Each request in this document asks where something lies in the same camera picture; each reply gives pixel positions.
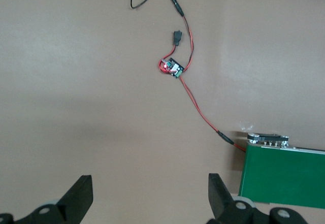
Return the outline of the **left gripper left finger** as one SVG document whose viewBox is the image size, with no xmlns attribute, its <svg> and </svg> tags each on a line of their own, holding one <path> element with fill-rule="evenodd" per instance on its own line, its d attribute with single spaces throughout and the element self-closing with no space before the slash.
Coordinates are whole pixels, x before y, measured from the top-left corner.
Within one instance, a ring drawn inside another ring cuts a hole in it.
<svg viewBox="0 0 325 224">
<path fill-rule="evenodd" d="M 92 177 L 82 175 L 55 204 L 37 208 L 27 223 L 80 223 L 93 203 Z"/>
</svg>

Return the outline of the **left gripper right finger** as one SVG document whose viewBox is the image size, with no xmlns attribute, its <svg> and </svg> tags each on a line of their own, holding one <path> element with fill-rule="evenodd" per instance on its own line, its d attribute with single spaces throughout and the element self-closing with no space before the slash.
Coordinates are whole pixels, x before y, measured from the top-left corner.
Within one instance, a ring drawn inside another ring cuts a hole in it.
<svg viewBox="0 0 325 224">
<path fill-rule="evenodd" d="M 209 174 L 208 199 L 214 215 L 209 223 L 253 223 L 253 203 L 247 198 L 233 197 L 217 173 Z"/>
</svg>

